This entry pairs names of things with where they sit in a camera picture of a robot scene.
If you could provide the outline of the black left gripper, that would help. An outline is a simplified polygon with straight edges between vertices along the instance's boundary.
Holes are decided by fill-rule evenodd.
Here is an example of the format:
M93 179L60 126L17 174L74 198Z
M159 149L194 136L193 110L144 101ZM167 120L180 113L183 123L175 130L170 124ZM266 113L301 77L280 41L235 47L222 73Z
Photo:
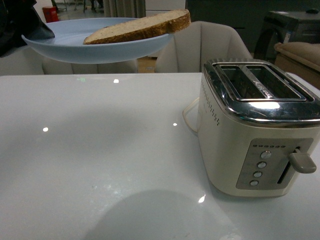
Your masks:
M22 36L29 40L46 40L54 32L41 20L35 0L2 0L0 2L0 56L25 46Z

